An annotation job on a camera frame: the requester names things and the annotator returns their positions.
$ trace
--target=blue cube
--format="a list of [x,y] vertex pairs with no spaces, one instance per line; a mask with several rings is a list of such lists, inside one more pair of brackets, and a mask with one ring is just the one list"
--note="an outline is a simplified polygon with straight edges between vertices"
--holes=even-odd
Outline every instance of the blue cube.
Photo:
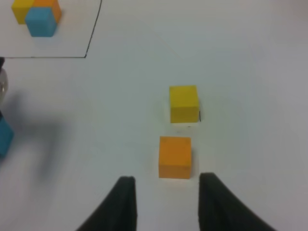
[[25,21],[32,37],[52,37],[57,28],[51,7],[30,8]]
[[5,157],[14,137],[14,132],[0,115],[0,157]]

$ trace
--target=cube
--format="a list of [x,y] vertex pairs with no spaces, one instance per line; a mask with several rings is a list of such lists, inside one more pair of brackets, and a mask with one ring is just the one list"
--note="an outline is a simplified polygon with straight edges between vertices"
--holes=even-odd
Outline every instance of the cube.
[[14,137],[11,127],[0,112],[0,157],[5,157]]
[[51,7],[56,23],[59,23],[62,12],[58,0],[34,0],[33,7]]
[[189,179],[192,145],[188,137],[160,137],[159,178]]
[[12,5],[12,10],[18,24],[26,24],[25,18],[32,7],[34,0],[15,0]]
[[26,16],[26,24],[32,37],[52,37],[57,28],[50,7],[32,7]]
[[170,122],[196,123],[199,120],[199,100],[196,86],[171,86]]

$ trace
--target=white surface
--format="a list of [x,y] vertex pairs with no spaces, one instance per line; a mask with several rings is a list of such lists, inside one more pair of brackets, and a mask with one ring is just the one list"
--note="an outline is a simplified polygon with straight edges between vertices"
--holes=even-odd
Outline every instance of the white surface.
[[[0,166],[0,230],[74,231],[133,175],[139,231],[196,231],[206,171],[277,230],[307,230],[307,10],[105,0],[85,60],[7,60],[17,136]],[[198,126],[165,120],[176,84],[198,86]],[[158,178],[161,135],[192,138],[191,180]]]
[[0,1],[0,52],[4,57],[83,57],[101,0],[59,0],[63,11],[52,38],[31,37],[11,10],[13,0]]

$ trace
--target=metal object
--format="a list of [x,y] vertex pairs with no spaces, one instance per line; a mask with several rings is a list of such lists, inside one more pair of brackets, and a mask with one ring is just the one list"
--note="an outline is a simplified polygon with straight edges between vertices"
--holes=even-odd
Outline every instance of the metal object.
[[6,92],[8,91],[9,83],[6,71],[4,69],[0,70],[0,104],[2,103]]

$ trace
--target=orange cube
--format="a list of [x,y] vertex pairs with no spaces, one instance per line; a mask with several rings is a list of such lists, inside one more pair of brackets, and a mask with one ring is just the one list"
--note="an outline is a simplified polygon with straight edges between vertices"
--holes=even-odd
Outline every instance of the orange cube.
[[160,137],[159,178],[189,179],[192,143],[188,137]]
[[58,0],[34,0],[32,7],[51,7],[56,23],[61,19],[61,9]]

